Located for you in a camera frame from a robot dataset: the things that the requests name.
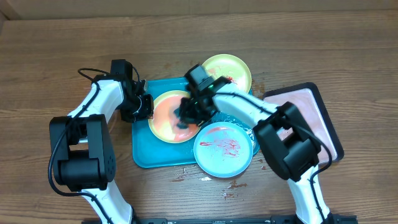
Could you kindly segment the yellow plate with ketchup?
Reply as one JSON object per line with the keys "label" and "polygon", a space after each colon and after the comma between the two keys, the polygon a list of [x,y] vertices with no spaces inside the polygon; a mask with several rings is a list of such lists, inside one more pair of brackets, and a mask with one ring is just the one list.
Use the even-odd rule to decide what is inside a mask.
{"label": "yellow plate with ketchup", "polygon": [[187,129],[177,127],[179,122],[174,111],[179,108],[181,99],[189,97],[186,91],[167,91],[154,100],[154,114],[148,120],[152,133],[167,143],[181,143],[190,140],[200,130],[195,124],[189,124]]}

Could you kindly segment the pink green scrub sponge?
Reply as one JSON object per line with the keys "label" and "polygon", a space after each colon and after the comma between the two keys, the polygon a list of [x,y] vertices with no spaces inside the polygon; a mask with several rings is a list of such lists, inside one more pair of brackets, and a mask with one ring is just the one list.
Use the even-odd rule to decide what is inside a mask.
{"label": "pink green scrub sponge", "polygon": [[174,115],[177,117],[176,127],[178,127],[179,129],[187,129],[190,124],[188,106],[178,107],[174,110]]}

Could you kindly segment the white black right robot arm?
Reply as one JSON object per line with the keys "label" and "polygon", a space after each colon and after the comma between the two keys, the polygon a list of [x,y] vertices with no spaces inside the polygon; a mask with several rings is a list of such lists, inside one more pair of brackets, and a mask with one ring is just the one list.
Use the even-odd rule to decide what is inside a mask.
{"label": "white black right robot arm", "polygon": [[299,109],[292,103],[266,103],[241,91],[226,77],[213,78],[203,66],[193,66],[184,76],[190,97],[183,98],[177,127],[197,126],[221,112],[234,116],[249,126],[269,167],[288,182],[293,195],[297,223],[333,223],[334,218],[324,202],[318,155],[326,145],[315,136]]}

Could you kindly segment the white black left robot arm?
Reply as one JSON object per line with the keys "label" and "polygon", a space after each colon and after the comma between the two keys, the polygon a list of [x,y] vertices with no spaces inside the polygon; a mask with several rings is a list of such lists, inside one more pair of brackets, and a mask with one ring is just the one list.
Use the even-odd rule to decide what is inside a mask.
{"label": "white black left robot arm", "polygon": [[125,59],[112,60],[110,71],[97,73],[81,104],[49,123],[49,184],[61,196],[86,199],[100,223],[139,223],[114,180],[116,158],[108,122],[115,111],[127,123],[151,118],[153,97]]}

